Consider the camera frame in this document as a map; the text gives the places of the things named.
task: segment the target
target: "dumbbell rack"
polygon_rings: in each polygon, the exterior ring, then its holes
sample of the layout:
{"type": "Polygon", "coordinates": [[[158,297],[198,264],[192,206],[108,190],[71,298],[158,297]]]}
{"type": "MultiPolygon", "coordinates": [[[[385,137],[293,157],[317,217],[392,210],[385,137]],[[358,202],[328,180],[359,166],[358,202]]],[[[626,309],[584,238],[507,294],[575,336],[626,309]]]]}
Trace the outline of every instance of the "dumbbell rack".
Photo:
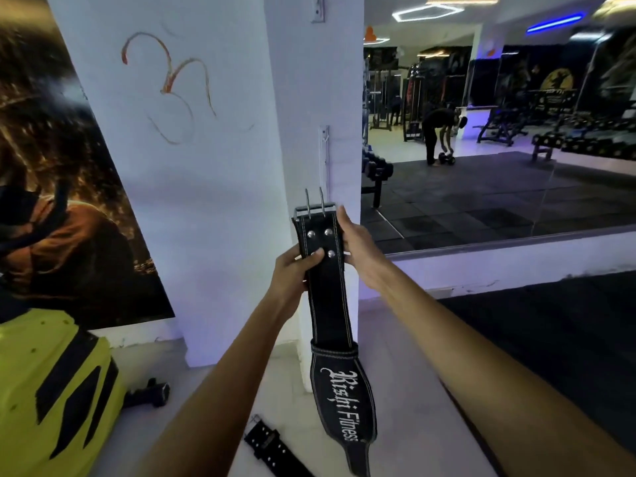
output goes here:
{"type": "Polygon", "coordinates": [[[544,134],[537,134],[532,138],[535,146],[532,160],[536,161],[539,154],[546,154],[545,159],[552,159],[553,149],[561,149],[561,152],[574,152],[598,157],[615,158],[621,160],[636,160],[636,118],[632,119],[597,119],[597,120],[570,120],[570,135],[560,132],[559,124],[555,130],[544,134]],[[580,130],[578,136],[572,136],[572,132],[580,130]],[[609,132],[603,138],[588,137],[590,132],[609,132]],[[633,142],[615,142],[618,135],[634,133],[633,142]]]}
{"type": "Polygon", "coordinates": [[[362,172],[373,182],[373,187],[363,187],[362,194],[373,194],[373,208],[380,207],[382,183],[393,176],[393,164],[377,157],[371,150],[362,149],[362,172]]]}

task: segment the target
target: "ceiling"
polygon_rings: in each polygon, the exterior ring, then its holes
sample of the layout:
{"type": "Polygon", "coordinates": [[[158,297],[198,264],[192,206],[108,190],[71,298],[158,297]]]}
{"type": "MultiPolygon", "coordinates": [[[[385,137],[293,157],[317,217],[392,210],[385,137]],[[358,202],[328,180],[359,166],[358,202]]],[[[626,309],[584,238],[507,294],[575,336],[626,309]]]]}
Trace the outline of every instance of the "ceiling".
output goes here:
{"type": "Polygon", "coordinates": [[[424,5],[427,0],[364,0],[365,25],[375,35],[389,37],[386,46],[399,46],[407,53],[439,45],[472,45],[475,28],[481,23],[504,25],[505,42],[512,45],[564,43],[571,26],[527,35],[536,23],[576,13],[586,15],[577,25],[589,25],[591,15],[605,0],[499,0],[496,5],[463,6],[465,10],[438,20],[398,23],[395,11],[424,5]]]}

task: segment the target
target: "orange decoration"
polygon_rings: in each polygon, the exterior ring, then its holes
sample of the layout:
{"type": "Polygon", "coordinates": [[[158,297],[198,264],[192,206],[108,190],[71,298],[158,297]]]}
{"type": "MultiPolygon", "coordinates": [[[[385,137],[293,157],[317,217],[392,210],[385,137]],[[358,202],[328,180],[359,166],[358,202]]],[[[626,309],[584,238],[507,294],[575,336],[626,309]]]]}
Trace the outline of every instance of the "orange decoration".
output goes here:
{"type": "Polygon", "coordinates": [[[365,42],[375,42],[378,38],[373,33],[373,27],[366,27],[366,31],[364,32],[364,41],[365,42]]]}

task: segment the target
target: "yellow bag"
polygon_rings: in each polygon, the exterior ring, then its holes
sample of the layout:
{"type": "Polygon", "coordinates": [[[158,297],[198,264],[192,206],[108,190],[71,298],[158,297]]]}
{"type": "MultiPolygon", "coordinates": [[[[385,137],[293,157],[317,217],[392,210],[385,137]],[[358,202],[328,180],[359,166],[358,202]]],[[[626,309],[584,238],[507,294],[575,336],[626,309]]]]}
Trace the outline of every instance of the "yellow bag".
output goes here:
{"type": "Polygon", "coordinates": [[[106,338],[68,314],[0,324],[0,476],[86,476],[125,393],[106,338]]]}

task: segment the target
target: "floor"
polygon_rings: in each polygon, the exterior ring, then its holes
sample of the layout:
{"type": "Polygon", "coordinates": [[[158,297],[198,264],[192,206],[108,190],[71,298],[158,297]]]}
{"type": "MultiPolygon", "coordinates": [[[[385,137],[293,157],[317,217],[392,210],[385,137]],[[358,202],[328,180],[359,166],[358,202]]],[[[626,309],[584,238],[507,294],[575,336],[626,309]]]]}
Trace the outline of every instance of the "floor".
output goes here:
{"type": "MultiPolygon", "coordinates": [[[[385,309],[361,311],[360,359],[370,379],[378,416],[371,445],[373,477],[495,477],[463,419],[408,333],[385,309]]],[[[327,437],[312,394],[304,391],[295,348],[275,348],[253,412],[276,428],[316,477],[349,477],[341,447],[327,437]]],[[[125,410],[116,422],[90,477],[132,477],[150,448],[209,368],[188,368],[182,340],[113,351],[131,386],[148,377],[170,381],[173,391],[161,409],[125,410]]],[[[270,477],[268,468],[241,443],[232,477],[270,477]]]]}
{"type": "Polygon", "coordinates": [[[361,224],[386,254],[636,223],[636,177],[533,163],[529,136],[510,148],[460,140],[453,167],[428,167],[424,146],[398,135],[370,132],[374,152],[395,172],[379,209],[373,194],[362,195],[361,224]]]}
{"type": "Polygon", "coordinates": [[[635,292],[624,272],[440,302],[636,453],[635,292]]]}

